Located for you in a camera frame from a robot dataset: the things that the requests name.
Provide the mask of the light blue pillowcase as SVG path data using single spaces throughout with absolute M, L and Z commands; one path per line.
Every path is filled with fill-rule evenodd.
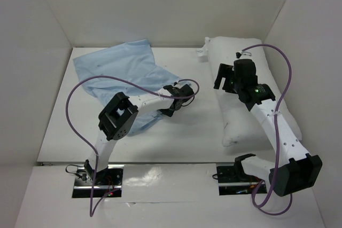
M 74 58 L 73 63 L 80 81 L 93 76 L 113 76 L 153 92 L 180 79 L 155 64 L 147 39 L 85 54 Z M 103 106 L 106 106 L 118 92 L 123 92 L 127 96 L 149 95 L 132 85 L 110 78 L 94 78 L 83 83 L 82 87 L 85 92 L 98 98 Z

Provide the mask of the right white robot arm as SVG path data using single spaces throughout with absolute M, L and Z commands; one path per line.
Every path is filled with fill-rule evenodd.
M 286 196 L 312 187 L 322 168 L 318 155 L 312 156 L 296 137 L 277 109 L 276 97 L 267 84 L 258 82 L 255 63 L 238 59 L 233 65 L 220 64 L 215 89 L 236 94 L 256 118 L 276 153 L 277 163 L 245 154 L 235 158 L 233 175 L 239 181 L 250 176 L 270 182 L 271 191 Z

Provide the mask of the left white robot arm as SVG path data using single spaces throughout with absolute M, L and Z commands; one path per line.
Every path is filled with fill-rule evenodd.
M 166 85 L 152 94 L 140 96 L 127 96 L 123 92 L 115 94 L 98 116 L 100 132 L 95 144 L 96 153 L 84 163 L 87 180 L 94 185 L 105 180 L 116 143 L 133 131 L 139 117 L 152 112 L 171 117 L 193 95 L 194 91 L 188 84 L 181 87 Z

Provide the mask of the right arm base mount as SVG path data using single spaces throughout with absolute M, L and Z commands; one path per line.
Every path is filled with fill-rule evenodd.
M 240 176 L 232 164 L 218 164 L 212 178 L 218 183 L 220 196 L 251 194 L 260 182 L 253 176 Z

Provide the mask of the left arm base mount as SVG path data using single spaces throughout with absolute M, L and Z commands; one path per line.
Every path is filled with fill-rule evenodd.
M 122 195 L 123 165 L 110 164 L 104 176 L 95 182 L 94 198 L 101 198 L 107 193 L 108 198 L 120 198 Z M 90 198 L 92 179 L 80 164 L 69 164 L 65 171 L 74 176 L 72 198 Z

